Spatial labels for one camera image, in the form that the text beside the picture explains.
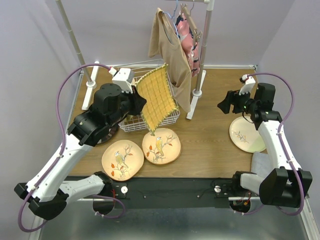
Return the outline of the green yellow woven mat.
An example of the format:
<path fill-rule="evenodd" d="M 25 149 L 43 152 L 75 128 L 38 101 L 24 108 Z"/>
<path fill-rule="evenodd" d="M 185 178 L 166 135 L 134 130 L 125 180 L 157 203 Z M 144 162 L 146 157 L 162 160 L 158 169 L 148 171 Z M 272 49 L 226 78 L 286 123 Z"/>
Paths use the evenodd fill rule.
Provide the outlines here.
<path fill-rule="evenodd" d="M 139 95 L 147 100 L 140 115 L 152 134 L 169 115 L 179 109 L 171 93 L 167 67 L 165 63 L 149 71 L 135 84 Z"/>

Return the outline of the white leaf pattern plate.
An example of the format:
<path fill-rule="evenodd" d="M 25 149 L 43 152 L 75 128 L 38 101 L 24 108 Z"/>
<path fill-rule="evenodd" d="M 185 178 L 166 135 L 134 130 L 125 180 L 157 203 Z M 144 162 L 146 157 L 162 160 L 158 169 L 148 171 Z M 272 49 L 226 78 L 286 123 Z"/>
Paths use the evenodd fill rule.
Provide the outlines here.
<path fill-rule="evenodd" d="M 249 116 L 240 116 L 233 120 L 229 126 L 229 136 L 232 142 L 244 152 L 255 153 L 266 149 L 262 137 Z"/>

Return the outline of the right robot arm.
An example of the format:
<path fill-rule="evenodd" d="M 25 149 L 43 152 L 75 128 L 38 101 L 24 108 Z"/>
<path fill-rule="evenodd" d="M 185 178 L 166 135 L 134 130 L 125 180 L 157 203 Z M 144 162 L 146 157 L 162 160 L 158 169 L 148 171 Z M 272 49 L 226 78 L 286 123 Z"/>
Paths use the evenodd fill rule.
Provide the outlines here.
<path fill-rule="evenodd" d="M 274 85 L 259 83 L 254 98 L 251 98 L 250 91 L 229 90 L 217 105 L 224 114 L 250 115 L 263 139 L 271 166 L 266 177 L 237 171 L 232 177 L 230 191 L 241 196 L 248 190 L 257 194 L 263 205 L 296 208 L 301 212 L 313 177 L 302 169 L 290 149 L 284 133 L 284 120 L 278 111 L 273 110 L 275 93 Z"/>

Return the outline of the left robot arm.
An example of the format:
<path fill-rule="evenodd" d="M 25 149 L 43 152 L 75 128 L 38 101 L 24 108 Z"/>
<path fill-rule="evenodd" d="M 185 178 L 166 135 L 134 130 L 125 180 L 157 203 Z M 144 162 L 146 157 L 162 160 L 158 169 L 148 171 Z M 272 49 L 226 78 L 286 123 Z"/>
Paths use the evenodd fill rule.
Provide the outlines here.
<path fill-rule="evenodd" d="M 28 203 L 34 215 L 47 221 L 79 199 L 94 195 L 110 197 L 112 180 L 101 171 L 72 184 L 64 185 L 63 181 L 113 126 L 127 115 L 139 115 L 146 103 L 135 86 L 124 92 L 117 84 L 103 84 L 95 92 L 89 109 L 77 115 L 65 131 L 56 153 L 33 179 L 18 183 L 15 193 Z"/>

